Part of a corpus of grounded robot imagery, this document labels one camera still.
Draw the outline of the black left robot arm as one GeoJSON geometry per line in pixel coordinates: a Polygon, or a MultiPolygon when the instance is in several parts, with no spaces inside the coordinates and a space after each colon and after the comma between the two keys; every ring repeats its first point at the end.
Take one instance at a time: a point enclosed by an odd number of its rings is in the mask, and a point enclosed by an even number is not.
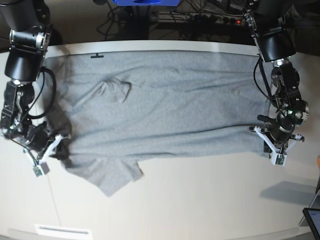
{"type": "Polygon", "coordinates": [[[254,31],[259,57],[204,51],[120,51],[49,58],[51,119],[71,138],[55,158],[141,161],[239,152],[279,155],[306,103],[284,29],[254,31]]]}

